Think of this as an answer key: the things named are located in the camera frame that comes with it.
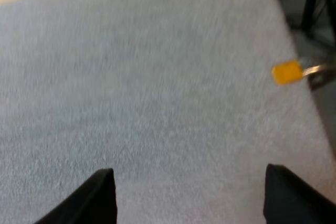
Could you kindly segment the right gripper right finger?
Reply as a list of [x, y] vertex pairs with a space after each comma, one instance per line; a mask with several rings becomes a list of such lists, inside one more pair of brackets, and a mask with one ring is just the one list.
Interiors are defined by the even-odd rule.
[[335, 204], [282, 165], [268, 164], [266, 223], [335, 223]]

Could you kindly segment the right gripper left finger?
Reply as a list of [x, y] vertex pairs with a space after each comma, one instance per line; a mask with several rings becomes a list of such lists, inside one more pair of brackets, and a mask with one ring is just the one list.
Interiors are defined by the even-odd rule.
[[100, 169], [37, 223], [117, 223], [112, 168]]

